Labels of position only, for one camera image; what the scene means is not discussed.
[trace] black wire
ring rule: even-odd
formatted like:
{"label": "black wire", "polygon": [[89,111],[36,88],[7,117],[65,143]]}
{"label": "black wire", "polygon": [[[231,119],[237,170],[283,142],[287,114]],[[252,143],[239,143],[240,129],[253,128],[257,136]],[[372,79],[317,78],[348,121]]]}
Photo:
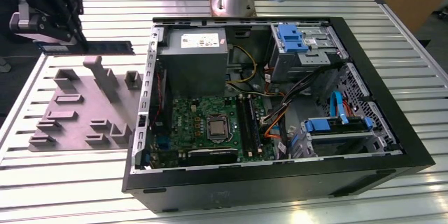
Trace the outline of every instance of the black wire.
{"label": "black wire", "polygon": [[313,81],[316,80],[317,76],[325,72],[327,70],[340,68],[344,65],[343,62],[335,63],[328,66],[319,67],[313,72],[311,72],[304,78],[301,78],[300,81],[292,86],[288,93],[285,94],[280,106],[276,110],[273,110],[267,116],[265,120],[269,119],[275,114],[280,114],[283,112],[283,109],[287,109],[289,106],[289,103],[295,96],[300,94],[303,90],[305,90]]}

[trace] motherboard chip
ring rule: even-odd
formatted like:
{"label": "motherboard chip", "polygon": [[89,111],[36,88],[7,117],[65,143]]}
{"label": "motherboard chip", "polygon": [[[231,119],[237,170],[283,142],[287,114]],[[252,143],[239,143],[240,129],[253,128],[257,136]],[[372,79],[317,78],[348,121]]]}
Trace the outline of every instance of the motherboard chip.
{"label": "motherboard chip", "polygon": [[209,134],[215,135],[224,135],[225,134],[225,126],[224,121],[215,121],[209,123]]}
{"label": "motherboard chip", "polygon": [[207,117],[207,138],[220,144],[228,140],[228,118],[223,114],[211,114]]}

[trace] green circuit board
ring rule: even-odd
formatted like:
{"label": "green circuit board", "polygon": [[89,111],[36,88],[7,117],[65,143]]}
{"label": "green circuit board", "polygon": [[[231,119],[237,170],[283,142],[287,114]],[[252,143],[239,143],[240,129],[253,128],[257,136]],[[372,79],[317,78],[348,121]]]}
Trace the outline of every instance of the green circuit board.
{"label": "green circuit board", "polygon": [[[265,115],[261,97],[253,97],[253,107],[257,116]],[[207,137],[207,118],[224,116],[228,119],[229,137],[221,143],[212,142]],[[264,161],[273,159],[272,145],[261,147],[261,154],[248,157],[243,153],[240,124],[236,111],[236,97],[215,97],[195,99],[175,99],[172,134],[169,150],[183,151],[201,148],[236,148],[239,162]]]}

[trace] slotted aluminum table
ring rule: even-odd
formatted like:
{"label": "slotted aluminum table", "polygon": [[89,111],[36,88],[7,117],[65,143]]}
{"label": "slotted aluminum table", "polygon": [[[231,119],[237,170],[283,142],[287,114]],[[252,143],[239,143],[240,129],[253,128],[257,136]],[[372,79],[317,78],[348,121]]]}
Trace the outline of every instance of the slotted aluminum table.
{"label": "slotted aluminum table", "polygon": [[[209,16],[208,0],[85,0],[91,40],[129,40],[135,57],[108,56],[115,74],[143,72],[153,17]],[[155,215],[121,193],[127,150],[32,153],[59,68],[83,57],[41,57],[0,130],[0,221],[99,223],[445,223],[448,217],[448,78],[387,5],[372,0],[256,1],[257,16],[341,16],[355,33],[436,165],[359,196]]]}

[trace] wire bundle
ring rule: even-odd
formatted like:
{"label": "wire bundle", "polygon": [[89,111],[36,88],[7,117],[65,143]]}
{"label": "wire bundle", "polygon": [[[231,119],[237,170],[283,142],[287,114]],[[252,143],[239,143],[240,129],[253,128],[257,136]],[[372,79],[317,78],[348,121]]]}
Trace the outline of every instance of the wire bundle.
{"label": "wire bundle", "polygon": [[[291,90],[287,92],[287,94],[284,95],[283,99],[281,99],[281,103],[279,108],[272,111],[264,118],[263,121],[265,122],[267,120],[269,120],[273,116],[277,115],[276,119],[273,120],[271,126],[268,127],[268,130],[264,133],[264,137],[273,137],[273,138],[279,138],[281,140],[281,143],[284,144],[284,146],[288,146],[288,136],[287,136],[287,129],[285,129],[285,119],[284,119],[284,115],[288,109],[288,106],[292,102],[292,99],[295,98],[295,96],[303,91],[305,90],[311,84],[313,83],[313,81],[316,80],[316,78],[319,77],[319,75],[331,70],[331,69],[336,69],[340,68],[344,65],[343,62],[335,63],[332,65],[328,66],[323,66],[319,67],[313,72],[311,72],[304,78],[301,78],[300,81],[296,82],[296,84],[292,86]],[[275,134],[269,134],[271,129],[273,128],[275,124],[279,124],[279,131],[280,131],[280,135],[275,135]],[[280,155],[280,159],[287,158],[288,156],[288,148],[287,148],[287,152],[283,153]]]}

